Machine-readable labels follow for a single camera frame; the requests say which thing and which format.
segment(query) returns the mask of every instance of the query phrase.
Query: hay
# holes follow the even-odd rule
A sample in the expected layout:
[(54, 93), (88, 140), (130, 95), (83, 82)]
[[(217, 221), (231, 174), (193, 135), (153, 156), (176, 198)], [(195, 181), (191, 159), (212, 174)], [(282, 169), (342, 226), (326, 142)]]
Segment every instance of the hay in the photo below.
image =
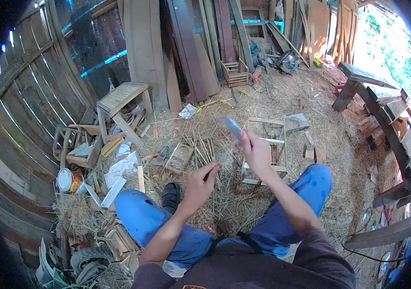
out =
[(93, 239), (114, 218), (93, 211), (88, 205), (88, 197), (83, 194), (58, 194), (53, 210), (62, 229), (81, 239)]
[[(280, 118), (283, 115), (302, 112), (310, 121), (309, 131), (316, 145), (328, 151), (327, 165), (332, 171), (334, 189), (326, 201), (320, 219), (326, 235), (341, 251), (341, 239), (358, 226), (360, 220), (354, 216), (362, 216), (364, 204), (373, 199), (373, 189), (365, 185), (368, 181), (367, 168), (356, 160), (358, 133), (354, 125), (348, 122), (342, 113), (332, 110), (331, 104), (335, 96), (332, 94), (332, 86), (326, 82), (325, 74), (298, 71), (294, 75), (263, 75), (255, 88), (241, 86), (234, 89), (237, 104), (228, 87), (222, 87), (220, 93), (210, 99), (210, 101), (227, 100), (233, 107), (211, 105), (188, 120), (175, 119), (178, 118), (178, 114), (166, 110), (156, 110), (156, 118), (146, 117), (144, 123), (138, 127), (139, 132), (142, 132), (150, 123), (174, 120), (156, 124), (158, 139), (153, 138), (152, 128), (147, 131), (143, 137), (144, 147), (137, 148), (141, 158), (152, 153), (159, 153), (165, 145), (172, 153), (178, 142), (187, 143), (183, 136), (200, 134), (202, 139), (213, 139), (215, 157), (222, 164), (221, 186), (220, 188), (216, 186), (207, 203), (191, 217), (189, 225), (209, 234), (235, 237), (238, 231), (248, 232), (263, 217), (273, 198), (272, 193), (266, 187), (256, 187), (240, 182), (242, 148), (222, 123), (221, 116), (229, 115), (241, 127), (245, 127), (249, 117)], [(319, 92), (321, 94), (316, 99), (313, 98)], [(308, 100), (303, 111), (298, 106), (299, 98)], [(286, 183), (295, 182), (310, 165), (303, 159), (305, 142), (303, 132), (287, 135), (288, 174), (283, 179)], [(238, 163), (236, 174), (233, 169), (235, 159)], [(110, 156), (100, 161), (112, 162)], [(104, 164), (102, 166), (103, 169), (110, 167)], [(167, 183), (177, 182), (184, 191), (187, 174), (200, 166), (200, 161), (195, 155), (192, 156), (181, 175), (162, 167), (147, 165), (144, 169), (145, 176), (149, 180), (146, 182), (147, 195), (156, 203), (161, 204), (162, 188)], [(232, 191), (235, 175), (237, 177), (236, 188)], [(137, 178), (127, 182), (126, 187), (137, 189)]]

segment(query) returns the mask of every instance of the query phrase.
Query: wooden crate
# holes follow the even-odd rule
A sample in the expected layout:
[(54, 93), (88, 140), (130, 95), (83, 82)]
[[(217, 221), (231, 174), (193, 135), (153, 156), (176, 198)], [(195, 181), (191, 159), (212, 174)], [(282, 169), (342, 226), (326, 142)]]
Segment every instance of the wooden crate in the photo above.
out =
[(229, 87), (249, 84), (249, 68), (241, 59), (238, 62), (221, 63), (223, 76)]

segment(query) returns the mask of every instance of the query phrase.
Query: knee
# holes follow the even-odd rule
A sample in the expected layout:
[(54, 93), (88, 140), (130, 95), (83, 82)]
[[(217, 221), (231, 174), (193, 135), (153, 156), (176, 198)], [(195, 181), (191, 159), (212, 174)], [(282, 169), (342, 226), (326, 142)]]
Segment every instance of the knee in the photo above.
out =
[(307, 170), (311, 173), (313, 177), (319, 177), (322, 180), (331, 183), (332, 182), (332, 172), (327, 165), (324, 164), (312, 164)]
[(114, 205), (116, 210), (120, 208), (126, 208), (128, 206), (136, 206), (139, 202), (144, 202), (146, 199), (149, 199), (144, 193), (134, 190), (127, 189), (121, 191), (116, 199), (114, 200)]

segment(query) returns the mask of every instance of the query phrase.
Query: hay-covered floor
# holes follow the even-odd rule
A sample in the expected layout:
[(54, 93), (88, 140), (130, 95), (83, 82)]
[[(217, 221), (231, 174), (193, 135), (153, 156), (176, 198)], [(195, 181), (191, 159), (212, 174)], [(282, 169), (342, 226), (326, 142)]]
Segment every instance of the hay-covered floor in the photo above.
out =
[[(360, 135), (357, 125), (366, 117), (361, 98), (356, 96), (352, 106), (343, 113), (332, 110), (331, 105), (335, 100), (332, 84), (345, 80), (345, 76), (339, 70), (329, 68), (316, 72), (299, 70), (294, 75), (280, 75), (274, 72), (273, 75), (261, 76), (255, 88), (235, 88), (237, 103), (227, 86), (222, 86), (221, 92), (210, 98), (210, 101), (224, 99), (233, 107), (214, 104), (190, 119), (171, 121), (166, 120), (178, 118), (178, 114), (170, 113), (168, 110), (156, 110), (155, 117), (146, 117), (137, 128), (140, 135), (147, 125), (151, 124), (151, 128), (142, 138), (144, 147), (137, 148), (139, 156), (143, 158), (159, 153), (163, 146), (168, 146), (169, 153), (172, 153), (179, 142), (187, 143), (184, 136), (200, 134), (203, 139), (212, 139), (215, 157), (222, 164), (219, 175), (221, 186), (215, 189), (206, 205), (190, 219), (189, 225), (209, 234), (234, 237), (238, 231), (248, 232), (260, 220), (270, 204), (272, 193), (264, 186), (240, 183), (239, 172), (236, 174), (236, 189), (231, 189), (235, 173), (233, 162), (236, 159), (240, 171), (243, 153), (235, 137), (222, 123), (221, 116), (229, 115), (242, 127), (246, 127), (249, 117), (281, 118), (284, 115), (302, 112), (309, 119), (308, 131), (316, 146), (327, 150), (327, 166), (333, 175), (334, 189), (321, 214), (324, 231), (338, 252), (348, 256), (347, 260), (356, 266), (355, 269), (364, 271), (365, 276), (369, 276), (369, 281), (364, 281), (365, 284), (369, 284), (377, 265), (374, 261), (361, 261), (363, 257), (358, 255), (349, 256), (351, 253), (342, 249), (341, 241), (365, 224), (361, 217), (364, 209), (371, 205), (377, 190), (376, 185), (370, 181), (368, 168), (371, 165), (379, 165), (378, 183), (381, 182), (381, 190), (394, 186), (387, 180), (391, 178), (390, 174), (395, 168), (384, 169), (379, 163), (386, 159), (390, 152), (381, 151), (381, 157), (378, 158), (364, 145), (364, 137)], [(299, 107), (299, 99), (305, 99), (307, 102), (303, 110)], [(157, 139), (153, 138), (152, 123), (157, 125)], [(311, 163), (303, 159), (303, 147), (307, 143), (303, 131), (288, 134), (286, 140), (288, 174), (283, 180), (291, 183), (297, 180)], [(113, 164), (115, 154), (116, 152), (113, 152), (107, 158), (99, 156), (96, 171), (100, 180), (103, 173), (106, 173)], [(181, 175), (147, 165), (147, 168), (144, 168), (145, 176), (150, 180), (146, 183), (147, 194), (159, 204), (161, 190), (169, 182), (179, 183), (183, 192), (188, 173), (195, 170), (197, 165), (200, 167), (200, 162), (194, 155)], [(125, 188), (138, 188), (136, 175), (129, 178)]]

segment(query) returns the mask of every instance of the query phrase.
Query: blue object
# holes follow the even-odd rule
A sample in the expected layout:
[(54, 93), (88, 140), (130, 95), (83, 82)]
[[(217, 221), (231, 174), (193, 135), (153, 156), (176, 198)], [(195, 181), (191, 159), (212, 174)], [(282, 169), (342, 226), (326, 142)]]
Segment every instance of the blue object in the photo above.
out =
[[(333, 188), (331, 171), (322, 164), (310, 165), (290, 187), (319, 217)], [(163, 210), (146, 194), (133, 189), (120, 192), (115, 200), (115, 207), (123, 225), (142, 247), (146, 247), (157, 231), (172, 217), (172, 214)], [(301, 240), (279, 203), (272, 206), (250, 231), (249, 236), (262, 248), (264, 254), (276, 257), (285, 256), (289, 252), (290, 244)], [(205, 256), (215, 239), (215, 236), (185, 225), (167, 260), (180, 268), (190, 269)], [(217, 246), (226, 243), (247, 245), (239, 239), (227, 238)]]
[(227, 115), (223, 116), (223, 122), (226, 124), (226, 126), (231, 130), (233, 135), (237, 138), (238, 141), (241, 141), (241, 138), (239, 137), (239, 131), (241, 130), (241, 127), (239, 124), (237, 124), (234, 119), (230, 118)]

